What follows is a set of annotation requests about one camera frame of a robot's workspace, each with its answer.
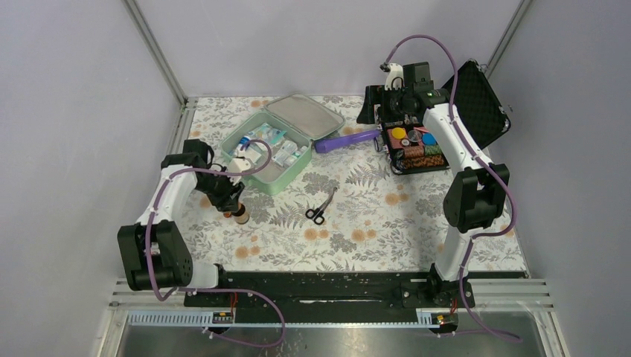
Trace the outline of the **brown bottle orange cap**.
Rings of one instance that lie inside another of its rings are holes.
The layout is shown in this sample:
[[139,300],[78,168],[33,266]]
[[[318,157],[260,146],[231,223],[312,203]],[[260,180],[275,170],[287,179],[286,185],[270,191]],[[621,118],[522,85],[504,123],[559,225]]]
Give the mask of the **brown bottle orange cap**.
[[231,213],[231,217],[237,224],[244,225],[249,221],[250,213],[247,207],[242,202],[240,202],[238,205],[238,209],[235,212]]

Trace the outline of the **white bottle green label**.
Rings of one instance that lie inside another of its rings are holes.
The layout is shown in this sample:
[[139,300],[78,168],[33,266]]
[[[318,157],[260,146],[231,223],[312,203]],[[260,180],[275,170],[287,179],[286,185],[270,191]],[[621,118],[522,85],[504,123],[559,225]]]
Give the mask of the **white bottle green label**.
[[284,166],[291,167],[306,151],[307,151],[307,146],[302,146],[301,148],[294,151],[285,160]]

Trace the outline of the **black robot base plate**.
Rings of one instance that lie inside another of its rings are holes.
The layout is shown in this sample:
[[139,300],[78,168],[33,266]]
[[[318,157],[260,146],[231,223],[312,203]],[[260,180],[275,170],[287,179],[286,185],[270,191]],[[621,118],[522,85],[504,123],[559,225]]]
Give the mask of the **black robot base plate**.
[[450,311],[474,307],[469,283],[440,283],[429,272],[227,272],[222,293],[199,293],[184,299],[186,307],[233,307],[238,323],[288,324],[411,323],[417,309]]

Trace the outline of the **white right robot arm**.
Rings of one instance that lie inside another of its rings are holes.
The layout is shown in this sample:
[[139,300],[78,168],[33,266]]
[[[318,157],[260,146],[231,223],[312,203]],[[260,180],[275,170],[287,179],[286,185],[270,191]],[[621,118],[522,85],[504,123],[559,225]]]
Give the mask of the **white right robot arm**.
[[456,296],[456,281],[467,274],[473,238],[499,218],[510,172],[483,149],[510,122],[483,75],[468,62],[442,87],[435,86],[429,64],[381,65],[385,83],[365,89],[360,124],[375,124],[393,171],[400,175],[437,168],[452,171],[443,199],[449,224],[445,247],[432,265],[426,287],[436,306]]

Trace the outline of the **black scissors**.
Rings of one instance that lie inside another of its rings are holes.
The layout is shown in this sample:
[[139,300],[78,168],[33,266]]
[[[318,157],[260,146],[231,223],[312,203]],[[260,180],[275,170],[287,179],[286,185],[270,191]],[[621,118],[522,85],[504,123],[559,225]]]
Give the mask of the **black scissors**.
[[308,220],[311,220],[312,222],[314,222],[316,225],[322,225],[325,221],[324,212],[326,211],[326,209],[332,202],[338,189],[339,189],[338,187],[334,187],[330,191],[327,199],[322,204],[320,204],[317,208],[307,209],[307,211],[305,212],[305,217]]

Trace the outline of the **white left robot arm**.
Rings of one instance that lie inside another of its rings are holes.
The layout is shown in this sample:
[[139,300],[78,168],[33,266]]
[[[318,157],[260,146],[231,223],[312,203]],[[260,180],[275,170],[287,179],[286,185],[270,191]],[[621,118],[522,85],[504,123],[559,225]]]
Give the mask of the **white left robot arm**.
[[202,288],[202,296],[215,306],[230,298],[229,283],[220,279],[221,267],[192,258],[178,226],[194,191],[205,194],[220,213],[245,217],[240,203],[245,185],[239,174],[252,169],[253,160],[239,155],[211,173],[213,159],[208,144],[186,140],[181,153],[162,161],[160,182],[147,209],[136,223],[119,229],[118,246],[131,290]]

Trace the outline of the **blue white wipes packet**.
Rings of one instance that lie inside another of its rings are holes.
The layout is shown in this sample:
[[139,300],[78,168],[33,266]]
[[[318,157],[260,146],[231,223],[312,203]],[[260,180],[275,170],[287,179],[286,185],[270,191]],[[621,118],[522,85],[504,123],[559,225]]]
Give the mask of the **blue white wipes packet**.
[[281,142],[285,134],[286,130],[277,129],[268,123],[263,123],[257,128],[247,132],[246,137],[249,139],[262,140],[273,147]]

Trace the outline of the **mint green medicine case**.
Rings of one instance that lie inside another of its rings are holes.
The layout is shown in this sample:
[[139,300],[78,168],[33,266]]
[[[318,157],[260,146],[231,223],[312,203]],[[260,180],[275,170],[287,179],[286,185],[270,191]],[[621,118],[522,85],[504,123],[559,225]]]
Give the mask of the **mint green medicine case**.
[[272,148],[272,159],[263,170],[242,178],[244,184],[269,196],[280,193],[309,164],[312,145],[342,127],[344,118],[337,112],[303,94],[273,100],[240,124],[221,143],[228,159],[252,154],[251,162],[260,166],[268,158],[264,145],[247,140],[258,138]]

